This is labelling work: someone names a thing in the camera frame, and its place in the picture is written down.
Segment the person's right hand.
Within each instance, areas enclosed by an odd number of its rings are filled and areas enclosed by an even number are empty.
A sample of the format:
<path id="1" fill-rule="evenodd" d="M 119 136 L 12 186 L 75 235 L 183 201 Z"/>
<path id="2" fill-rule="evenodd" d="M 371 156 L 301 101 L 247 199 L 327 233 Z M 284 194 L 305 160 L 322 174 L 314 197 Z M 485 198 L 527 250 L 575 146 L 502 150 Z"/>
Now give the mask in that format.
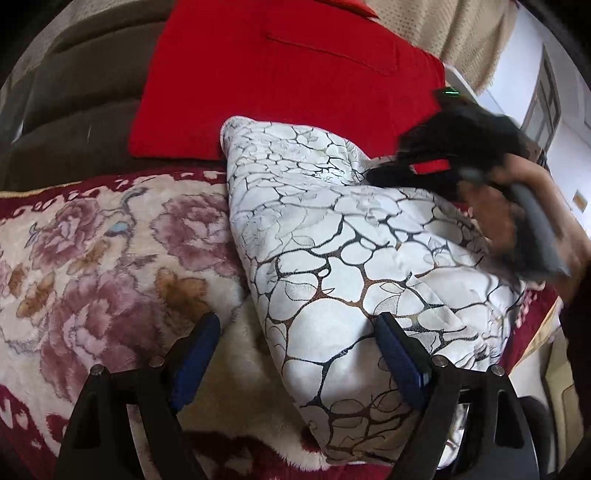
<path id="1" fill-rule="evenodd" d="M 570 302 L 590 265 L 590 239 L 558 186 L 544 168 L 513 154 L 508 154 L 504 165 L 494 169 L 491 176 L 498 184 L 522 183 L 538 198 L 555 231 L 557 249 L 570 271 L 554 282 L 554 288 L 565 303 Z M 500 191 L 487 185 L 462 181 L 459 191 L 493 250 L 498 253 L 511 250 L 516 242 L 516 227 L 510 202 Z"/>

